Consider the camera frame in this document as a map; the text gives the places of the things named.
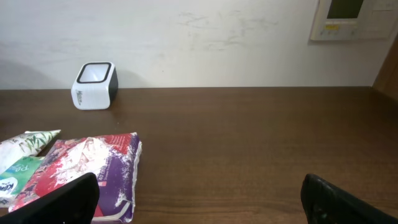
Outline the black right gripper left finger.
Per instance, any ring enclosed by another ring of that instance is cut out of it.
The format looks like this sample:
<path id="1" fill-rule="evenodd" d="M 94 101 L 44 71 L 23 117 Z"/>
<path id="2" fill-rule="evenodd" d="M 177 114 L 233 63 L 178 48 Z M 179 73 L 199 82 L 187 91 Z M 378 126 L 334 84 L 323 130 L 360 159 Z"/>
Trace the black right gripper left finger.
<path id="1" fill-rule="evenodd" d="M 1 217 L 5 224 L 90 223 L 100 196 L 96 176 L 87 173 Z"/>

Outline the white tube gold cap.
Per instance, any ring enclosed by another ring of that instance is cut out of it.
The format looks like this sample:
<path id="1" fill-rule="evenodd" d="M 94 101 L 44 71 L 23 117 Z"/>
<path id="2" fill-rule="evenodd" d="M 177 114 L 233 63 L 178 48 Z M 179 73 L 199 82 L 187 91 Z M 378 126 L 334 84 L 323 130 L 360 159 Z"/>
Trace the white tube gold cap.
<path id="1" fill-rule="evenodd" d="M 26 131 L 18 136 L 1 141 L 1 173 L 22 157 L 37 156 L 60 132 L 60 129 Z"/>

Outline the small green tissue packet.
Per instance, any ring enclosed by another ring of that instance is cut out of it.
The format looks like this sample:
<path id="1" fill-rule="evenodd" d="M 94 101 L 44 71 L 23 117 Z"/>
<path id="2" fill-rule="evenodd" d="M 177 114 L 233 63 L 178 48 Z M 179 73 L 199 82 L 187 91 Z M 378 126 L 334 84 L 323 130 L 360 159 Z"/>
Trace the small green tissue packet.
<path id="1" fill-rule="evenodd" d="M 22 157 L 1 174 L 1 208 L 10 207 L 44 157 Z"/>

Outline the red purple tissue pack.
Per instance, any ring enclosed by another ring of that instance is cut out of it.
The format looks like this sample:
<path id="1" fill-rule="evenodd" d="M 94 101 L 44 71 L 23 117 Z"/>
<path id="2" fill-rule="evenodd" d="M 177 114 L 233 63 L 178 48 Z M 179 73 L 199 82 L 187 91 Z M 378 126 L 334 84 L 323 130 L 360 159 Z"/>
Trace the red purple tissue pack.
<path id="1" fill-rule="evenodd" d="M 137 133 L 58 140 L 8 208 L 18 208 L 93 173 L 99 200 L 93 223 L 129 223 L 135 209 L 137 166 L 142 143 Z"/>

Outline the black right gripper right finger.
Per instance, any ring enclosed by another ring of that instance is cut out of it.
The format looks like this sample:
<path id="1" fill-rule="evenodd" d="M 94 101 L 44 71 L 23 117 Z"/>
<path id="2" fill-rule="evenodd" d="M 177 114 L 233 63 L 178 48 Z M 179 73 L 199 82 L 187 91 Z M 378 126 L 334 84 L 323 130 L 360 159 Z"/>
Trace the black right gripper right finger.
<path id="1" fill-rule="evenodd" d="M 300 198 L 308 224 L 397 224 L 397 218 L 315 174 L 305 176 Z"/>

